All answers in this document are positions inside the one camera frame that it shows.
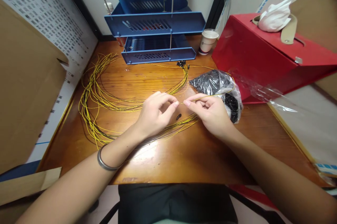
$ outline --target white paper cup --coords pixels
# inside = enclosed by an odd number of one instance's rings
[[[199,54],[207,55],[218,37],[219,34],[214,29],[205,29],[200,41]]]

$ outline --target black connector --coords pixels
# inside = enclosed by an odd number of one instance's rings
[[[181,117],[181,114],[178,114],[176,121],[179,120],[180,117]]]

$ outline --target tissue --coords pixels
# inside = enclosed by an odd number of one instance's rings
[[[278,32],[290,22],[289,5],[296,0],[284,0],[281,3],[271,4],[267,11],[260,16],[258,27],[267,32]]]

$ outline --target silver bracelet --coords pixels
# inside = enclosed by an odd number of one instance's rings
[[[103,169],[105,169],[105,170],[108,170],[108,171],[116,171],[116,170],[118,170],[119,168],[121,168],[123,164],[122,164],[120,167],[110,167],[110,166],[107,166],[107,165],[103,162],[102,157],[101,157],[101,151],[102,151],[102,149],[103,149],[105,146],[107,146],[107,144],[104,145],[102,148],[100,148],[100,150],[99,150],[98,153],[97,153],[97,160],[98,160],[98,163],[99,163],[99,165],[100,165]]]

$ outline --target red box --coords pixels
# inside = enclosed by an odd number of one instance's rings
[[[231,15],[212,54],[218,69],[262,87],[286,94],[337,70],[337,54],[296,34],[294,44],[281,42],[281,33],[260,30],[253,14]],[[236,78],[244,103],[262,103],[251,96],[246,81]]]

